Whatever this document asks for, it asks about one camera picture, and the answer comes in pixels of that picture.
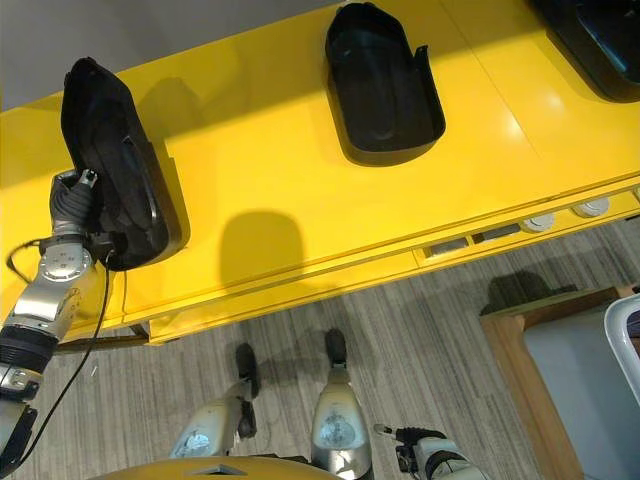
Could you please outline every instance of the white knob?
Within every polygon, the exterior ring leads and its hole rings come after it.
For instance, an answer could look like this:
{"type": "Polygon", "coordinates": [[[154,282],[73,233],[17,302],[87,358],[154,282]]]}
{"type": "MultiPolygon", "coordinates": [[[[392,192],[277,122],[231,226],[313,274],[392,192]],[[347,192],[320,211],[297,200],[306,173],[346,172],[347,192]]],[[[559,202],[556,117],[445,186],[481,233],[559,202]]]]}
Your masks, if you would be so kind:
{"type": "Polygon", "coordinates": [[[589,200],[586,203],[571,207],[573,212],[585,218],[598,217],[609,210],[609,199],[607,197],[589,200]]]}
{"type": "Polygon", "coordinates": [[[522,222],[522,228],[531,233],[544,232],[553,227],[554,221],[555,217],[553,213],[546,213],[544,215],[538,215],[537,217],[524,220],[522,222]]]}

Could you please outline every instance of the yellow tabletop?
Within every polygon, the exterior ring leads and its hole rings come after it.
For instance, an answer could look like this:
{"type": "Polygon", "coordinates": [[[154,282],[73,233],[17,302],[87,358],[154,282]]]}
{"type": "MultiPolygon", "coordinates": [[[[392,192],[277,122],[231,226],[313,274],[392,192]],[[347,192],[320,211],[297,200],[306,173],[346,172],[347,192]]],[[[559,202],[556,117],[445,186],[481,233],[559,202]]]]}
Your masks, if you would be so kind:
{"type": "MultiPolygon", "coordinates": [[[[639,104],[601,99],[524,0],[385,0],[428,44],[447,130],[421,157],[343,154],[327,99],[327,7],[122,72],[175,162],[186,248],[122,276],[109,315],[148,318],[640,184],[639,104]]],[[[2,248],[49,230],[71,166],[61,95],[0,116],[2,248]]],[[[3,267],[2,315],[20,291],[3,267]]]]}

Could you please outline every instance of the black tray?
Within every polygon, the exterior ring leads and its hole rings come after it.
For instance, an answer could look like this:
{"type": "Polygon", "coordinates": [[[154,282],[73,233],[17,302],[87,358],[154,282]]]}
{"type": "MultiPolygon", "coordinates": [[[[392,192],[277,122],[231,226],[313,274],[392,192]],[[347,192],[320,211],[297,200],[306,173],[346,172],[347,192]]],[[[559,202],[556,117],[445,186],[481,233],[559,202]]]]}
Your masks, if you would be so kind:
{"type": "Polygon", "coordinates": [[[91,58],[65,77],[62,133],[78,173],[98,174],[90,233],[111,233],[113,270],[165,258],[188,238],[131,92],[91,58]]]}
{"type": "Polygon", "coordinates": [[[640,100],[640,4],[632,0],[532,0],[605,96],[640,100]]]}
{"type": "Polygon", "coordinates": [[[394,17],[371,3],[348,4],[338,10],[325,49],[338,133],[354,160],[401,163],[442,136],[444,114],[427,47],[412,55],[394,17]]]}

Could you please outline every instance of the yellow table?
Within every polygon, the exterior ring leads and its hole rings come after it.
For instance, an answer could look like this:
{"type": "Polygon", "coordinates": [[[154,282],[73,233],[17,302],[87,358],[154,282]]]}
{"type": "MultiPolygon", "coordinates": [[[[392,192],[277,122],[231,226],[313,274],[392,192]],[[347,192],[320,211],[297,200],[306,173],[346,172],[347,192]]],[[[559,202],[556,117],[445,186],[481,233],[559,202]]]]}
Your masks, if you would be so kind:
{"type": "MultiPolygon", "coordinates": [[[[156,151],[175,162],[191,239],[116,275],[106,328],[150,320],[162,343],[640,212],[640,104],[598,97],[524,0],[377,3],[413,48],[429,45],[447,121],[403,165],[342,153],[324,59],[335,7],[122,72],[156,151]],[[569,209],[603,196],[599,217],[569,209]],[[546,232],[478,236],[546,212],[546,232]],[[438,253],[456,239],[467,246],[438,253]]],[[[60,104],[0,116],[4,252],[49,230],[51,176],[71,165],[60,104]]],[[[4,316],[22,285],[2,273],[4,316]]]]}

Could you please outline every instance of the gray wall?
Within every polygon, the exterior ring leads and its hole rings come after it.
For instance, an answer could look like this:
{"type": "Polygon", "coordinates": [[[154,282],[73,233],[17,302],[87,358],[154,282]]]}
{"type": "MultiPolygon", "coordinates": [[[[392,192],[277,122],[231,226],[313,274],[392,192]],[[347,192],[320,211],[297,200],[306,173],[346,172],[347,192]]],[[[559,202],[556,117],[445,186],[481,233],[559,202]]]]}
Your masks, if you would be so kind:
{"type": "Polygon", "coordinates": [[[75,60],[113,71],[336,0],[0,0],[2,109],[62,89],[75,60]]]}

